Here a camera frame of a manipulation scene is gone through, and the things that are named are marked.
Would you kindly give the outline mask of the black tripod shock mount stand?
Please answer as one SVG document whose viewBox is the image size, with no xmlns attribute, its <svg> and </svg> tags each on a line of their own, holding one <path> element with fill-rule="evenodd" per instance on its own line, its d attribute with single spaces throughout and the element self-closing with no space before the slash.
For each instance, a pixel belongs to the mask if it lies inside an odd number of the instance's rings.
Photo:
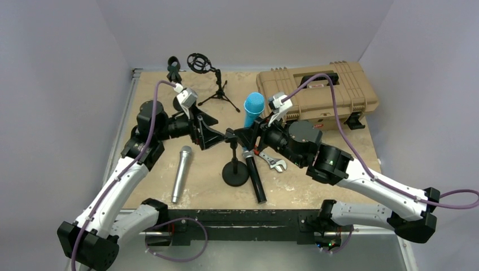
<svg viewBox="0 0 479 271">
<path fill-rule="evenodd" d="M 236 112 L 240 113 L 241 110 L 227 97 L 225 93 L 225 87 L 228 81 L 222 81 L 221 70 L 215 68 L 208 57 L 201 53 L 191 53 L 187 57 L 188 67 L 197 74 L 204 75 L 207 73 L 213 73 L 215 75 L 215 85 L 217 86 L 216 91 L 206 98 L 205 100 L 199 102 L 197 105 L 202 106 L 204 103 L 212 99 L 223 100 L 228 102 L 233 106 Z"/>
</svg>

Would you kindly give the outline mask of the silver mesh head microphone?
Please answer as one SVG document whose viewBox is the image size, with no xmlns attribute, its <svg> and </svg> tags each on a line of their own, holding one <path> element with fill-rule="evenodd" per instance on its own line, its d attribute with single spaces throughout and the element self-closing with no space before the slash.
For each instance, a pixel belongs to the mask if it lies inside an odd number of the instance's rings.
<svg viewBox="0 0 479 271">
<path fill-rule="evenodd" d="M 178 161 L 173 191 L 171 194 L 171 202 L 173 204 L 179 203 L 181 199 L 182 193 L 184 191 L 184 186 L 186 184 L 189 167 L 191 165 L 192 157 L 192 148 L 190 146 L 183 146 L 180 150 L 180 158 Z"/>
</svg>

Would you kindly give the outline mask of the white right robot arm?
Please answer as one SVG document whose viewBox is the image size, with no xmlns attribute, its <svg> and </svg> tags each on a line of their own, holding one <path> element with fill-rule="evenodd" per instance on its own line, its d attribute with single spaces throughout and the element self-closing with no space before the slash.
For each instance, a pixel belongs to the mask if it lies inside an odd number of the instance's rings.
<svg viewBox="0 0 479 271">
<path fill-rule="evenodd" d="M 258 118 L 252 126 L 234 133 L 248 150 L 270 147 L 299 168 L 305 168 L 306 175 L 314 181 L 349 189 L 375 201 L 352 204 L 324 200 L 317 218 L 309 223 L 320 233 L 366 225 L 391 230 L 410 242 L 426 243 L 436 231 L 437 218 L 428 200 L 439 201 L 437 189 L 402 185 L 371 170 L 359 158 L 323 143 L 322 132 L 308 121 L 295 121 L 284 127 L 278 121 L 268 125 Z"/>
</svg>

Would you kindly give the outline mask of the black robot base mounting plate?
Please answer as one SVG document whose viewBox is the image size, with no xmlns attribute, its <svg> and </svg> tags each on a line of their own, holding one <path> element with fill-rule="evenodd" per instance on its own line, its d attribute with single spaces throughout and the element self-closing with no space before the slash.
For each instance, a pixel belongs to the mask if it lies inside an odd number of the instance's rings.
<svg viewBox="0 0 479 271">
<path fill-rule="evenodd" d="M 350 225 L 321 219 L 318 209 L 170 209 L 161 211 L 149 232 L 162 232 L 174 246 L 191 241 L 270 241 L 328 244 Z"/>
</svg>

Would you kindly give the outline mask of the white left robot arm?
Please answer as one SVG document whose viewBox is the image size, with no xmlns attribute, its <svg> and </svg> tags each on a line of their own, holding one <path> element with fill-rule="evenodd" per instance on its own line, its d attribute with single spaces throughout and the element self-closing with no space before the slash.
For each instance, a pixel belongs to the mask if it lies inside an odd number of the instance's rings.
<svg viewBox="0 0 479 271">
<path fill-rule="evenodd" d="M 74 222 L 65 221 L 57 230 L 63 252 L 71 260 L 71 270 L 107 270 L 120 248 L 140 232 L 167 227 L 168 207 L 154 199 L 145 200 L 123 218 L 117 217 L 164 152 L 165 140 L 189 136 L 205 150 L 224 139 L 223 133 L 212 129 L 218 120 L 196 105 L 169 117 L 159 101 L 150 100 L 140 106 L 136 121 L 102 190 Z"/>
</svg>

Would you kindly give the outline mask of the blue foam covered microphone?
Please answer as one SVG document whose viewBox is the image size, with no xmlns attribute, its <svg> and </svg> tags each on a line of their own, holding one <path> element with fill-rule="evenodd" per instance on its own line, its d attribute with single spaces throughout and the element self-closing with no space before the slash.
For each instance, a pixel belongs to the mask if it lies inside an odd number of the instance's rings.
<svg viewBox="0 0 479 271">
<path fill-rule="evenodd" d="M 244 127 L 250 127 L 254 120 L 264 111 L 264 97 L 261 93 L 250 93 L 243 103 L 245 110 Z"/>
</svg>

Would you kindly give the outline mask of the black microphone with mesh head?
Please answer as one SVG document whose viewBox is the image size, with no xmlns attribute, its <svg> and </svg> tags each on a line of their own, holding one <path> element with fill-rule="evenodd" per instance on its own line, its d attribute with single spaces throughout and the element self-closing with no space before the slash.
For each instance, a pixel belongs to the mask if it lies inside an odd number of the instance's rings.
<svg viewBox="0 0 479 271">
<path fill-rule="evenodd" d="M 265 195 L 262 181 L 260 179 L 258 167 L 256 166 L 254 152 L 244 148 L 242 151 L 242 156 L 246 162 L 247 170 L 249 172 L 256 200 L 259 204 L 265 203 L 267 201 L 267 197 Z"/>
</svg>

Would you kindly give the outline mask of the black round base mic stand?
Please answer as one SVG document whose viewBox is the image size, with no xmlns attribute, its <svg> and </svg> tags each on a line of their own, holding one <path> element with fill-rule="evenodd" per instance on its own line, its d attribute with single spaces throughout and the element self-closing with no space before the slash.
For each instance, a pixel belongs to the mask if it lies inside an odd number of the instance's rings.
<svg viewBox="0 0 479 271">
<path fill-rule="evenodd" d="M 178 83 L 178 84 L 182 83 L 182 77 L 180 75 L 181 64 L 180 64 L 180 61 L 178 60 L 178 58 L 176 56 L 171 56 L 168 59 L 167 71 L 168 71 L 167 79 L 170 82 L 174 82 L 174 83 Z M 181 106 L 178 102 L 178 99 L 176 97 L 173 99 L 173 107 L 177 111 L 180 111 L 180 112 L 182 111 L 182 108 L 181 108 Z"/>
</svg>

